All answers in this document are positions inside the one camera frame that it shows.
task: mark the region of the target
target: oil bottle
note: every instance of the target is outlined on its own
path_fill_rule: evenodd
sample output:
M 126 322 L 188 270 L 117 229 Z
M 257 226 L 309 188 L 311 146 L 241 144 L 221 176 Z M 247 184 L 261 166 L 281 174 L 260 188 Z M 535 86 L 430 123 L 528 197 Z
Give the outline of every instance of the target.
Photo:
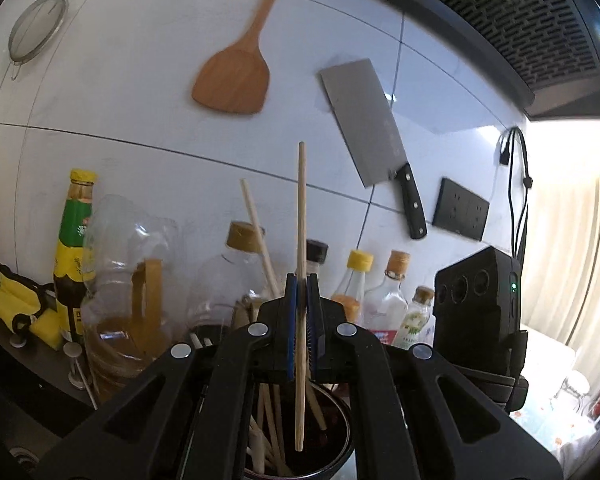
M 86 293 L 82 275 L 84 231 L 91 217 L 93 184 L 97 176 L 93 171 L 74 169 L 70 178 L 58 234 L 54 288 L 62 336 L 67 341 L 81 343 L 80 304 Z

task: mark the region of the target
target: black cable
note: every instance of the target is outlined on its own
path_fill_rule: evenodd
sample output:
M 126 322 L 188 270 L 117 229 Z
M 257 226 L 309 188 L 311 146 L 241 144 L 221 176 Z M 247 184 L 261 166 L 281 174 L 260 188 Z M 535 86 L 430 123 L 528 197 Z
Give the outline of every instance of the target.
M 526 152 L 526 141 L 525 134 L 522 132 L 520 128 L 516 128 L 518 136 L 520 137 L 520 148 L 522 149 L 522 163 L 523 163 L 523 171 L 524 177 L 522 178 L 522 185 L 525 187 L 525 199 L 522 203 L 522 210 L 520 211 L 520 218 L 518 219 L 518 226 L 516 227 L 516 253 L 515 257 L 518 257 L 519 240 L 520 240 L 520 228 L 522 227 L 522 219 L 526 218 L 528 215 L 528 197 L 529 190 L 534 183 L 534 180 L 529 175 L 529 159 L 528 153 Z
M 514 164 L 514 155 L 516 152 L 516 136 L 518 136 L 520 140 L 520 149 L 522 152 L 522 164 L 523 164 L 523 177 L 522 184 L 525 188 L 525 197 L 522 203 L 522 209 L 520 210 L 520 216 L 518 218 L 518 222 L 516 223 L 515 212 L 513 209 L 513 196 L 512 196 L 512 184 L 513 184 L 513 164 Z M 529 161 L 528 154 L 526 152 L 526 141 L 525 136 L 522 130 L 514 126 L 509 130 L 509 135 L 507 136 L 507 142 L 504 147 L 504 150 L 500 153 L 500 163 L 503 165 L 509 166 L 509 212 L 511 214 L 511 254 L 513 257 L 518 256 L 518 244 L 520 241 L 520 229 L 522 227 L 523 219 L 525 219 L 525 213 L 527 213 L 528 209 L 528 195 L 529 189 L 533 185 L 533 179 L 529 175 Z
M 513 212 L 513 198 L 511 196 L 511 184 L 513 182 L 513 155 L 515 153 L 516 136 L 515 127 L 509 130 L 509 137 L 507 138 L 507 146 L 505 149 L 510 148 L 509 156 L 509 212 L 511 213 L 511 255 L 515 258 L 516 256 L 516 219 Z

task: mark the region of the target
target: electrical outlet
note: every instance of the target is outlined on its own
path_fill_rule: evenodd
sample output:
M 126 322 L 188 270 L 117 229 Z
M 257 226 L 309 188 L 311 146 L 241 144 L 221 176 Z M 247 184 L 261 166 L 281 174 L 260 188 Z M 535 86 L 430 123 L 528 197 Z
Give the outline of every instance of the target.
M 442 179 L 433 225 L 473 240 L 482 240 L 489 202 L 448 178 Z

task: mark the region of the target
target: glass bottle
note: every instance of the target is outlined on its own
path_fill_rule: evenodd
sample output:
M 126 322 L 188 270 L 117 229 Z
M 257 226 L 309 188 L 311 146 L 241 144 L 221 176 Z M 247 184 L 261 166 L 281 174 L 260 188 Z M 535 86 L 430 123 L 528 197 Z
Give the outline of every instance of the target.
M 191 285 L 187 327 L 200 342 L 208 338 L 218 344 L 231 327 L 236 307 L 264 288 L 259 254 L 253 225 L 231 222 L 224 251 L 200 267 Z
M 391 251 L 384 280 L 365 293 L 360 325 L 373 332 L 385 344 L 391 344 L 394 340 L 407 310 L 407 300 L 400 291 L 400 285 L 404 281 L 409 259 L 407 253 Z
M 82 275 L 84 231 L 91 217 L 97 175 L 93 171 L 74 169 L 70 178 L 58 233 L 54 289 L 62 336 L 67 341 L 82 342 L 80 304 L 86 294 Z
M 364 251 L 352 250 L 347 260 L 347 270 L 331 299 L 342 304 L 347 321 L 356 323 L 365 295 L 365 275 L 371 270 L 374 256 Z
M 395 336 L 394 346 L 409 349 L 416 343 L 428 343 L 428 340 L 424 340 L 424 336 L 427 335 L 426 327 L 432 324 L 435 327 L 433 307 L 431 306 L 434 295 L 435 292 L 429 287 L 421 285 L 416 288 L 413 299 L 407 307 L 407 313 Z

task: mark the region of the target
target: kitchen knife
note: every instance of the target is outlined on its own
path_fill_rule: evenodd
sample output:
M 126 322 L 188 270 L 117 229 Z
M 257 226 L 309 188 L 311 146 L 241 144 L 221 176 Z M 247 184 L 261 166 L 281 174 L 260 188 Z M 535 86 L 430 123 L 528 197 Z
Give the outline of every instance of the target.
M 362 184 L 397 180 L 410 236 L 424 238 L 427 223 L 416 181 L 371 61 L 331 66 L 319 74 Z

